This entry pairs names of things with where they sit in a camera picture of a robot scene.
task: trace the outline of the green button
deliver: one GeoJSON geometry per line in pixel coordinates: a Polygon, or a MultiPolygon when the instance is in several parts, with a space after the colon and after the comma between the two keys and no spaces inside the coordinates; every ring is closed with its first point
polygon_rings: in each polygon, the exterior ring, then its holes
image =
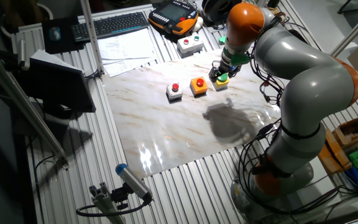
{"type": "Polygon", "coordinates": [[[240,66],[249,62],[249,57],[246,54],[243,55],[233,55],[230,61],[231,66],[240,66]]]}
{"type": "Polygon", "coordinates": [[[219,38],[219,44],[220,45],[224,45],[225,42],[226,42],[226,37],[220,37],[219,38]]]}
{"type": "Polygon", "coordinates": [[[227,80],[227,73],[221,75],[220,77],[218,77],[218,81],[219,82],[226,82],[227,80]]]}

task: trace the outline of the keyboard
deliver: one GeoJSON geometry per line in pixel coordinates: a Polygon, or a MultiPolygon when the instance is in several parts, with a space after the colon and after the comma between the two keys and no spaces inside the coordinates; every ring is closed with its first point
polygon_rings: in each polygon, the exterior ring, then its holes
{"type": "MultiPolygon", "coordinates": [[[[98,38],[126,34],[149,26],[149,23],[141,12],[109,17],[93,21],[93,24],[98,38]]],[[[75,42],[82,42],[90,39],[85,23],[72,26],[71,31],[75,42]]]]}

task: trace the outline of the gray robot arm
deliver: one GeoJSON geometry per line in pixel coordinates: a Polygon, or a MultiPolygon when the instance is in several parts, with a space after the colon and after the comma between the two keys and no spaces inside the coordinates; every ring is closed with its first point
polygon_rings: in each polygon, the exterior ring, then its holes
{"type": "Polygon", "coordinates": [[[269,172],[255,175],[255,191],[285,195],[312,178],[308,165],[324,146],[321,120],[346,109],[358,98],[358,73],[338,59],[320,52],[283,27],[265,32],[255,46],[256,62],[269,74],[291,80],[281,99],[282,127],[269,147],[269,161],[283,175],[276,185],[269,172]]]}
{"type": "Polygon", "coordinates": [[[358,99],[358,73],[344,62],[312,48],[282,26],[266,9],[247,3],[234,6],[227,19],[226,43],[212,82],[233,77],[251,43],[255,61],[266,72],[290,80],[281,98],[282,125],[268,152],[263,172],[253,175],[251,189],[266,200],[304,187],[313,178],[309,161],[325,141],[321,120],[346,109],[358,99]]]}

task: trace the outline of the orange button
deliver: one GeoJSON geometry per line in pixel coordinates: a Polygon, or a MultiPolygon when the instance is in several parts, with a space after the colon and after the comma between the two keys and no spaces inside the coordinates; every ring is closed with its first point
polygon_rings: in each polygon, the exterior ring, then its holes
{"type": "Polygon", "coordinates": [[[203,77],[194,78],[190,81],[190,89],[194,96],[205,94],[208,86],[203,77]]]}

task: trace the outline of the metal slotted table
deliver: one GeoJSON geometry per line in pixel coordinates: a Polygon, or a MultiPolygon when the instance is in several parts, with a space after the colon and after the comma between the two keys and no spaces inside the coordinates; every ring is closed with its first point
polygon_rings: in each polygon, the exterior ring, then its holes
{"type": "MultiPolygon", "coordinates": [[[[292,22],[305,27],[305,23],[295,12],[293,6],[286,0],[281,1],[279,8],[291,17],[292,22]]],[[[142,12],[147,17],[153,7],[151,5],[131,7],[93,15],[93,19],[102,19],[130,12],[142,12]]],[[[318,48],[314,38],[305,30],[296,26],[297,30],[310,45],[318,48]]],[[[148,28],[154,45],[157,59],[146,66],[180,59],[176,44],[161,36],[155,29],[148,28]]],[[[218,39],[221,31],[203,27],[198,31],[204,40],[201,53],[222,48],[218,39]]],[[[16,52],[16,44],[21,39],[27,41],[30,55],[38,49],[44,49],[41,24],[21,27],[12,36],[12,44],[16,52]]],[[[90,44],[83,50],[56,54],[65,62],[85,70],[86,75],[96,70],[93,51],[90,44]]],[[[63,148],[67,152],[69,169],[62,169],[60,161],[50,159],[41,164],[36,176],[39,180],[39,196],[35,186],[35,173],[30,169],[32,179],[35,209],[38,223],[109,223],[107,218],[85,218],[76,215],[75,210],[85,205],[91,205],[91,195],[88,187],[107,183],[110,190],[121,187],[122,180],[116,175],[115,167],[126,163],[117,127],[106,98],[103,83],[100,79],[88,82],[93,97],[95,113],[77,114],[70,120],[69,130],[63,140],[63,148]]],[[[358,102],[347,110],[332,114],[323,120],[324,125],[333,130],[345,121],[358,117],[358,102]]],[[[268,146],[266,140],[260,142],[262,148],[268,146]]],[[[236,175],[236,165],[242,148],[232,148],[211,156],[189,162],[182,166],[166,170],[159,174],[146,177],[144,182],[153,192],[155,202],[138,212],[124,215],[127,223],[245,223],[236,210],[231,197],[230,185],[236,175]]],[[[50,149],[41,139],[36,139],[27,150],[29,165],[33,167],[43,158],[52,155],[50,149]]],[[[351,184],[341,174],[331,177],[334,185],[351,184]]],[[[135,208],[141,201],[135,196],[129,197],[129,207],[135,208]]],[[[302,217],[299,222],[307,222],[318,215],[302,217]]]]}

